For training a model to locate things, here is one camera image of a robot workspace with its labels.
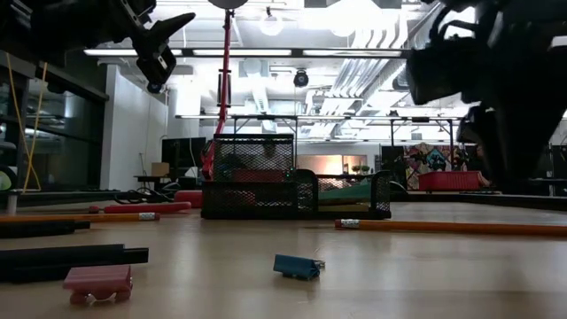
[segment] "red bin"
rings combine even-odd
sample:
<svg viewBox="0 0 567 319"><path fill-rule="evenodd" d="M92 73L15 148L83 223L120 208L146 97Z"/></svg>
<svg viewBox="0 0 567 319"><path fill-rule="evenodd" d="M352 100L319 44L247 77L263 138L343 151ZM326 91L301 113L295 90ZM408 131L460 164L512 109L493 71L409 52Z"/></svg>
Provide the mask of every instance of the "red bin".
<svg viewBox="0 0 567 319"><path fill-rule="evenodd" d="M203 206L203 191L177 191L174 202L191 202L192 208Z"/></svg>
<svg viewBox="0 0 567 319"><path fill-rule="evenodd" d="M430 172L419 175L420 191L477 191L478 171Z"/></svg>

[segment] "black cable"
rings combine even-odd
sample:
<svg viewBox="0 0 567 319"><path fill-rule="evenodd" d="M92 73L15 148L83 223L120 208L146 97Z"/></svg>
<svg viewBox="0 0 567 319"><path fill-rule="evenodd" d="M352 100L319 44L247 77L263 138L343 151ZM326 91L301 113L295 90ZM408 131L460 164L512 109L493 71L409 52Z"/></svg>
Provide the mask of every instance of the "black cable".
<svg viewBox="0 0 567 319"><path fill-rule="evenodd" d="M447 32L447 30L451 26L459 27L459 28L462 28L462 29L465 29L465 30L470 30L472 32L477 31L477 24L476 23L469 23L469 22L464 22L464 21L460 21L460 20L453 20L453 21L447 22L445 25L443 25L443 27L441 27L441 29L439 30L439 36L441 38L445 38L445 33Z"/></svg>
<svg viewBox="0 0 567 319"><path fill-rule="evenodd" d="M173 203L175 193L181 189L178 187L172 189L171 187L176 183L166 185L162 191L151 190L147 187L140 187L137 190L130 190L124 194L117 194L114 196L114 201L118 204L142 204L142 203Z"/></svg>
<svg viewBox="0 0 567 319"><path fill-rule="evenodd" d="M433 24L431 25L431 29L429 30L429 38L432 43L438 42L443 40L443 36L439 35L439 25L443 22L443 19L452 11L452 7L446 6L437 15Z"/></svg>

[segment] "red pole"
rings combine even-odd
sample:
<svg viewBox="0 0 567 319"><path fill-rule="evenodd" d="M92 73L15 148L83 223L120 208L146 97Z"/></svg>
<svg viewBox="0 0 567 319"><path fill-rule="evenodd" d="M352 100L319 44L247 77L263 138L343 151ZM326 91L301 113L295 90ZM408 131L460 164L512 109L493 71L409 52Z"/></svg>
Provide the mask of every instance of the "red pole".
<svg viewBox="0 0 567 319"><path fill-rule="evenodd" d="M221 110L219 110L219 124L216 127L215 134L222 133L224 123L227 120L227 100L229 90L229 60L230 60L230 22L234 15L234 11L226 10L224 15L224 55L222 56L221 70ZM213 162L214 162L214 142L206 154L203 162L203 176L206 180L213 179Z"/></svg>

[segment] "red basket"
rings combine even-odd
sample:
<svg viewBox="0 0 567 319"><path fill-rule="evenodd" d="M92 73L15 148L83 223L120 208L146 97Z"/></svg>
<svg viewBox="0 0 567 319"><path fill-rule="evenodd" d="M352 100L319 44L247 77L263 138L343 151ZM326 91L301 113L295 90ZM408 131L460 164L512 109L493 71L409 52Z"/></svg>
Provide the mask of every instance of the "red basket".
<svg viewBox="0 0 567 319"><path fill-rule="evenodd" d="M430 172L419 175L420 191L477 191L478 171Z"/></svg>

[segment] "table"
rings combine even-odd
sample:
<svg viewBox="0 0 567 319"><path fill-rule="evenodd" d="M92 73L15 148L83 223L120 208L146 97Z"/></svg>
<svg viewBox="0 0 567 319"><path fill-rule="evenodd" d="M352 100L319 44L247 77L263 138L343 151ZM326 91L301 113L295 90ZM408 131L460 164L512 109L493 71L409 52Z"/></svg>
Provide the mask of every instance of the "table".
<svg viewBox="0 0 567 319"><path fill-rule="evenodd" d="M167 176L148 176L148 175L135 175L134 176L139 183L153 183L153 190L159 191L163 184L162 179L169 179Z"/></svg>
<svg viewBox="0 0 567 319"><path fill-rule="evenodd" d="M567 224L567 215L462 203L392 203L398 220ZM334 230L332 222L93 224L79 234L7 239L0 249L124 243L150 247L123 304L70 307L62 282L0 284L0 318L565 318L567 242ZM272 271L283 253L326 261L312 282Z"/></svg>

